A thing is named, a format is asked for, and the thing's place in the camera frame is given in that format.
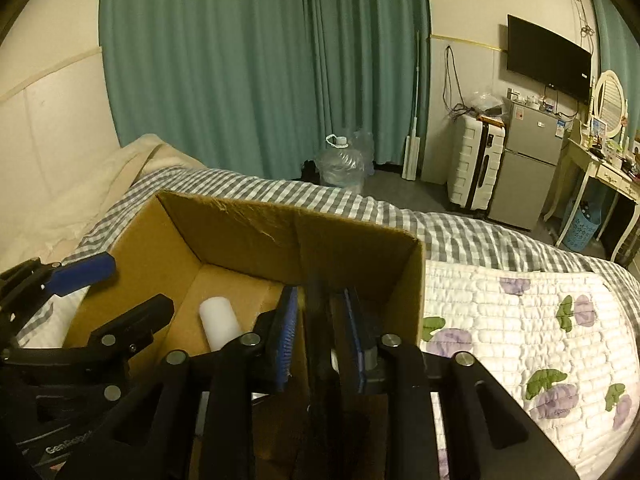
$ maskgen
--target white roll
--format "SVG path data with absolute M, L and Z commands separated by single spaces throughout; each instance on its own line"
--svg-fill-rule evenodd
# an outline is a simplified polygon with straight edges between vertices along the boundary
M 222 296 L 209 298 L 200 304 L 200 320 L 212 352 L 242 334 L 230 301 Z

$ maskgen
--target television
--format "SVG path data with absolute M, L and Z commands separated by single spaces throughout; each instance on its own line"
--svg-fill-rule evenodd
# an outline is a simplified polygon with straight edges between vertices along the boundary
M 508 19 L 507 70 L 588 104 L 591 54 L 539 25 L 511 15 Z

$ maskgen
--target teal curtain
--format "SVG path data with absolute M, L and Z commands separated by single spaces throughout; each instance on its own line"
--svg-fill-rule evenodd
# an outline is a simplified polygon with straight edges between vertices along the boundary
M 401 162 L 426 0 L 100 0 L 98 28 L 122 145 L 155 133 L 212 168 L 295 178 L 326 135 L 363 128 Z
M 600 38 L 600 66 L 613 70 L 629 101 L 627 135 L 640 128 L 640 46 L 611 0 L 593 0 Z

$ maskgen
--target freezer door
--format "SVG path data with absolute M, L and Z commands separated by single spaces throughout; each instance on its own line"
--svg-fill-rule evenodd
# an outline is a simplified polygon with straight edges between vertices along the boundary
M 519 104 L 511 107 L 506 147 L 516 153 L 556 165 L 562 137 L 556 136 L 558 119 Z
M 545 204 L 555 170 L 555 166 L 505 152 L 489 218 L 523 229 L 533 229 Z

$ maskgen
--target white mirror frame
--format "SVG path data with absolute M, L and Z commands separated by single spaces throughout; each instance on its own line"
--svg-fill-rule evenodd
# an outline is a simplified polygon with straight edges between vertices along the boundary
M 615 126 L 611 130 L 607 129 L 607 137 L 609 139 L 612 139 L 617 134 L 619 134 L 620 130 L 622 129 L 622 117 L 626 117 L 626 114 L 627 114 L 626 101 L 625 101 L 625 93 L 622 89 L 622 85 L 620 84 L 620 79 L 618 79 L 618 76 L 616 75 L 616 73 L 613 72 L 613 70 L 604 71 L 602 74 L 600 74 L 600 78 L 598 79 L 598 82 L 596 83 L 596 86 L 593 89 L 593 97 L 592 97 L 593 107 L 592 107 L 591 113 L 596 119 L 600 119 L 600 110 L 602 108 L 602 99 L 600 98 L 600 91 L 602 90 L 602 87 L 604 86 L 605 82 L 610 82 L 616 85 L 616 87 L 618 88 L 618 92 L 620 92 L 620 99 L 622 100 L 622 106 L 621 106 L 622 114 L 620 116 L 620 120 L 618 121 L 617 126 Z

